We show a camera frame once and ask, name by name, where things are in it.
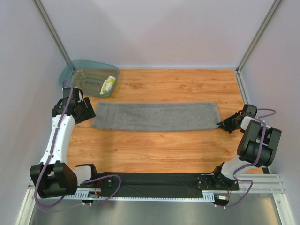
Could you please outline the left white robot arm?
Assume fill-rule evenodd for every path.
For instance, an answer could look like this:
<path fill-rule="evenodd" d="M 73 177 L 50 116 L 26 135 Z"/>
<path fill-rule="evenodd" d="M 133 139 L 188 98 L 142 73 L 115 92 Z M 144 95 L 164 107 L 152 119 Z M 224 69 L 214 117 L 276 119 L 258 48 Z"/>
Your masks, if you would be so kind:
<path fill-rule="evenodd" d="M 77 187 L 95 178 L 93 164 L 67 164 L 68 148 L 75 125 L 94 118 L 95 112 L 88 97 L 78 87 L 63 88 L 60 99 L 51 111 L 52 130 L 45 153 L 38 165 L 30 168 L 38 197 L 52 198 L 74 195 Z"/>

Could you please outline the yellow green patterned towel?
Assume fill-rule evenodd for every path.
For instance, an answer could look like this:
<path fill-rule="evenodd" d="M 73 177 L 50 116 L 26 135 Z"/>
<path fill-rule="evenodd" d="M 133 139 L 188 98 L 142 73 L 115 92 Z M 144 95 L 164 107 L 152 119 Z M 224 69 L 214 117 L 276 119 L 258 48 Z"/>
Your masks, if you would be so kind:
<path fill-rule="evenodd" d="M 104 83 L 103 83 L 103 85 L 102 85 L 102 87 L 101 87 L 101 90 L 100 90 L 100 94 L 102 95 L 102 94 L 108 93 L 108 92 L 112 89 L 112 87 L 113 87 L 113 85 L 114 85 L 114 83 L 115 83 L 115 80 L 116 80 L 115 77 L 109 76 L 109 77 L 104 81 Z"/>

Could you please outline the grey towel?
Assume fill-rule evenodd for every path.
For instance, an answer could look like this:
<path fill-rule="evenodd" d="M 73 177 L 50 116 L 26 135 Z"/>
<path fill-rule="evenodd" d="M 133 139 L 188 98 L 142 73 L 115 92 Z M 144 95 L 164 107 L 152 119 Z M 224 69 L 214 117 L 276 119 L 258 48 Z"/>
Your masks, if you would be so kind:
<path fill-rule="evenodd" d="M 218 106 L 210 102 L 99 102 L 91 126 L 99 130 L 181 132 L 214 130 L 220 121 Z"/>

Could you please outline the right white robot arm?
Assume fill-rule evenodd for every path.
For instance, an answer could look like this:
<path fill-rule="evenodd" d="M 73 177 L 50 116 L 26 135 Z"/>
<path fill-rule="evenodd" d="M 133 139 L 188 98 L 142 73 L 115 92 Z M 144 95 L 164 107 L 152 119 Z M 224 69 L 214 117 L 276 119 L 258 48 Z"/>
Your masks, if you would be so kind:
<path fill-rule="evenodd" d="M 239 129 L 243 136 L 237 148 L 237 156 L 215 168 L 211 179 L 213 187 L 230 189 L 238 183 L 236 175 L 239 173 L 254 167 L 271 165 L 282 131 L 267 126 L 263 119 L 275 114 L 274 109 L 261 109 L 245 104 L 242 110 L 217 124 L 228 133 Z"/>

